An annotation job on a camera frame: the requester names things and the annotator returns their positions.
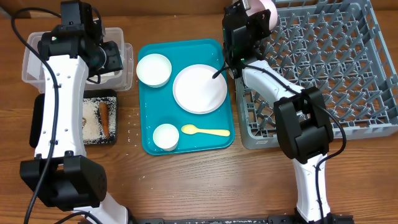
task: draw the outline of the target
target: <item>wire grid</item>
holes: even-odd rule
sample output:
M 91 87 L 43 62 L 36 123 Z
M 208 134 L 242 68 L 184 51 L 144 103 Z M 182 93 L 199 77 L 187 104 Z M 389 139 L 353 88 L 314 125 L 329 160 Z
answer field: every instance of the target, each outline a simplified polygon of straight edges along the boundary
M 328 111 L 343 127 L 388 124 L 389 107 L 382 99 L 386 90 L 380 90 L 376 84 L 377 74 L 372 71 L 373 62 L 368 57 L 372 49 L 364 46 L 364 39 L 371 37 L 369 34 L 364 38 L 364 26 L 358 26 L 368 21 L 365 16 L 357 21 L 354 10 L 279 17 L 272 35 L 262 41 L 261 53 L 289 81 L 304 88 L 318 87 Z M 252 134 L 265 138 L 276 134 L 272 105 L 246 86 L 244 97 Z

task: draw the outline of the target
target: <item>spoon handle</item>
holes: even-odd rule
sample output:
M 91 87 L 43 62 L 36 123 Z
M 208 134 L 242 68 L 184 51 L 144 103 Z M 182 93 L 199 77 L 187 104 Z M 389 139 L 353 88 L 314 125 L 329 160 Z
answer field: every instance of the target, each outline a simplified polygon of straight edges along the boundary
M 228 137 L 231 133 L 228 130 L 218 129 L 198 129 L 199 133 L 212 134 L 217 136 Z

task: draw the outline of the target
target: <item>clear plastic container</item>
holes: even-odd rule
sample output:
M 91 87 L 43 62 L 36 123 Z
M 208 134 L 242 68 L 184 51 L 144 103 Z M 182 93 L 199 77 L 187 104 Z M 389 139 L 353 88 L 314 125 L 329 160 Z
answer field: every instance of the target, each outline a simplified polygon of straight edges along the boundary
M 124 69 L 115 73 L 102 75 L 100 84 L 86 82 L 85 90 L 129 90 L 132 86 L 134 67 L 131 44 L 124 43 L 123 31 L 120 28 L 105 28 L 105 32 L 105 42 L 113 40 L 115 43 L 117 43 L 119 52 L 121 53 Z M 41 40 L 43 33 L 44 32 L 31 33 L 27 39 L 27 42 L 35 50 L 37 50 L 37 44 Z M 28 48 L 25 49 L 24 62 L 22 64 L 22 80 L 35 86 L 39 92 L 44 93 L 45 82 L 42 62 L 34 54 L 32 54 Z

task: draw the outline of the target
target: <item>plastic bin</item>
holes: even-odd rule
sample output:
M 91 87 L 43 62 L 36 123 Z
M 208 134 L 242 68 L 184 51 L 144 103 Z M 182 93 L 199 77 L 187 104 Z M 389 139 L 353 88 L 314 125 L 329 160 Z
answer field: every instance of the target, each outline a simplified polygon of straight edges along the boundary
M 105 28 L 105 31 L 106 35 L 104 37 L 104 41 L 107 42 L 113 40 L 115 41 L 115 43 L 117 43 L 119 52 L 121 53 L 121 59 L 123 61 L 124 69 L 122 71 L 115 72 L 112 75 L 102 75 L 100 84 L 86 82 L 85 90 L 129 90 L 132 86 L 134 67 L 132 47 L 130 44 L 124 43 L 122 29 Z M 43 33 L 44 32 L 34 32 L 27 39 L 27 42 L 35 50 L 37 50 L 37 43 L 39 43 L 39 41 L 41 40 Z M 45 82 L 42 63 L 27 48 L 25 48 L 24 62 L 22 64 L 22 80 L 35 86 L 39 90 L 39 92 L 44 93 Z
M 370 1 L 276 0 L 276 6 L 278 26 L 263 40 L 270 66 L 304 88 L 318 87 L 348 139 L 398 131 L 398 76 Z M 243 145 L 278 147 L 273 105 L 242 79 L 235 84 Z M 333 132 L 341 138 L 334 123 Z

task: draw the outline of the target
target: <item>brown wooden surface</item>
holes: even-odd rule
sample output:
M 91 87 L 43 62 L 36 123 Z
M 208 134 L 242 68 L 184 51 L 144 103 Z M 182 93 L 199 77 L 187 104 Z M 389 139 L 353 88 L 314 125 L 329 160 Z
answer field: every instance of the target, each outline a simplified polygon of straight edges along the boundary
M 376 13 L 398 65 L 398 24 L 391 22 L 398 20 L 398 13 Z M 124 40 L 132 44 L 137 58 L 139 49 L 157 42 L 213 38 L 221 43 L 222 17 L 107 17 L 104 21 L 107 27 L 123 29 Z M 58 23 L 58 19 L 21 19 L 17 27 L 27 38 L 31 32 L 50 30 Z M 0 21 L 0 27 L 0 223 L 22 223 L 32 192 L 19 177 L 19 163 L 33 158 L 29 132 L 39 93 L 21 80 L 24 47 L 9 21 Z M 234 93 L 233 82 L 228 81 Z M 160 157 L 148 155 L 141 147 L 137 82 L 118 96 L 116 145 L 86 150 L 90 159 L 104 166 L 108 191 L 136 217 L 236 218 L 293 213 L 297 189 L 292 161 L 278 148 L 243 148 L 233 94 L 236 138 L 231 147 Z M 397 223 L 397 136 L 349 141 L 342 155 L 327 162 L 327 194 L 333 213 L 352 214 L 356 223 Z M 341 141 L 333 142 L 331 151 L 340 146 Z M 53 223 L 65 215 L 38 200 L 31 223 Z
M 60 2 L 64 0 L 0 0 L 9 13 L 22 7 L 43 7 L 60 12 Z M 232 0 L 84 0 L 98 8 L 102 16 L 149 16 L 181 14 L 219 14 Z M 375 10 L 398 9 L 396 0 L 371 0 Z M 41 12 L 31 12 L 32 17 L 49 16 Z

